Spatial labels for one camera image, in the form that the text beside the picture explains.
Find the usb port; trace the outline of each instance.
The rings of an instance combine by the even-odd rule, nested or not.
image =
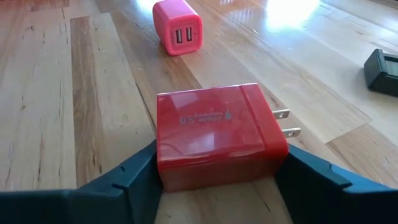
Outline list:
[[[176,30],[175,33],[177,35],[177,43],[181,44],[182,43],[182,31],[181,30]]]
[[[192,28],[189,27],[187,28],[187,41],[191,41],[192,40]]]

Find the pink wall charger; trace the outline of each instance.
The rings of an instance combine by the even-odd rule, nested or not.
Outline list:
[[[194,52],[203,41],[201,17],[184,0],[157,2],[152,10],[160,41],[170,55]]]

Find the black charger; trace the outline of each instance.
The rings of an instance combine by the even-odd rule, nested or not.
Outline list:
[[[364,73],[370,90],[398,96],[398,56],[374,50],[364,64]]]

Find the clamp jaw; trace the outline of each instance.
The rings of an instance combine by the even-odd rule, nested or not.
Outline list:
[[[162,191],[153,141],[79,189],[1,192],[1,223],[149,224]]]
[[[398,190],[295,146],[275,180],[295,224],[396,222]],[[79,189],[1,192],[1,223],[152,224],[162,191],[153,141]]]
[[[396,223],[398,190],[295,146],[275,180],[295,224]]]

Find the charger label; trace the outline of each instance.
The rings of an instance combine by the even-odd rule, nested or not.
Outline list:
[[[226,110],[224,112],[210,112],[210,113],[195,113],[193,115],[181,116],[180,124],[187,123],[204,123],[204,122],[215,122],[221,120],[231,120],[232,114]]]

